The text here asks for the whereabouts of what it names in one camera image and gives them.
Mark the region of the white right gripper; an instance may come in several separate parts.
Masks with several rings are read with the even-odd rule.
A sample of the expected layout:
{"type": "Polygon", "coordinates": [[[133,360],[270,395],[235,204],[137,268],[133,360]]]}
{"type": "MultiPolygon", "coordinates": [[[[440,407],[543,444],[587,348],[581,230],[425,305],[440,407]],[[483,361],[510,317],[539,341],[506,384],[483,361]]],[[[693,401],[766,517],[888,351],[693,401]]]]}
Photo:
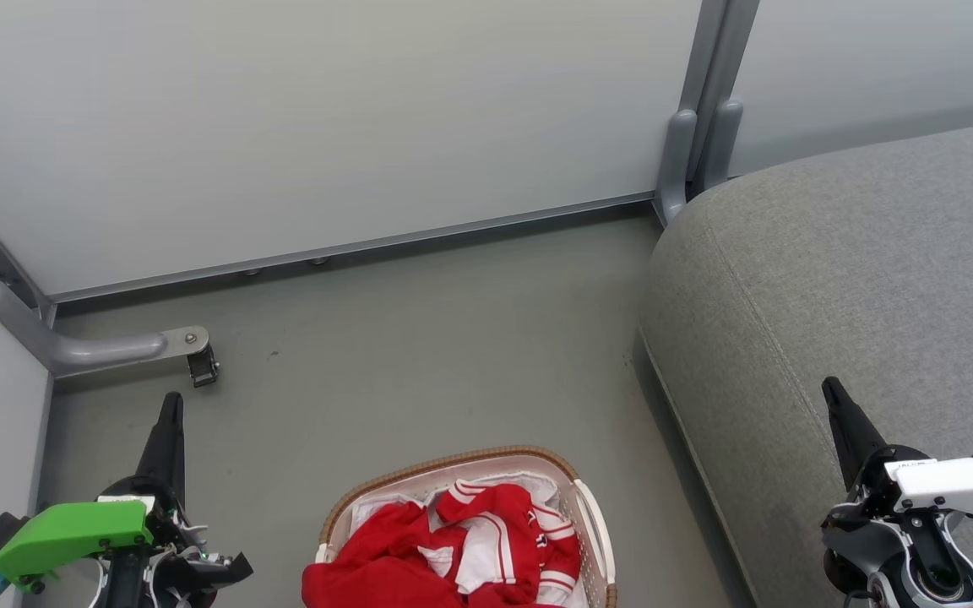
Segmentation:
{"type": "Polygon", "coordinates": [[[926,509],[973,517],[973,455],[935,459],[914,448],[888,446],[837,377],[824,378],[822,392],[843,485],[848,491],[854,487],[866,516],[926,509]]]}

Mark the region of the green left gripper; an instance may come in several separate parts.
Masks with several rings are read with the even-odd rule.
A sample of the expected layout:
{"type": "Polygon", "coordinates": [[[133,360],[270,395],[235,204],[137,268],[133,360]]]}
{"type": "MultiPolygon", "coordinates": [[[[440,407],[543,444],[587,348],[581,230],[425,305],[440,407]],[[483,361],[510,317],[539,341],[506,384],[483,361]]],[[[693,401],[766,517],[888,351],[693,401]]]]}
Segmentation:
{"type": "MultiPolygon", "coordinates": [[[[0,574],[11,584],[38,578],[90,556],[120,549],[200,546],[200,528],[185,513],[184,398],[169,392],[151,427],[136,474],[115,482],[91,502],[51,505],[32,517],[0,515],[0,574]]],[[[247,580],[253,566],[243,553],[209,554],[199,561],[205,589],[247,580]]]]}

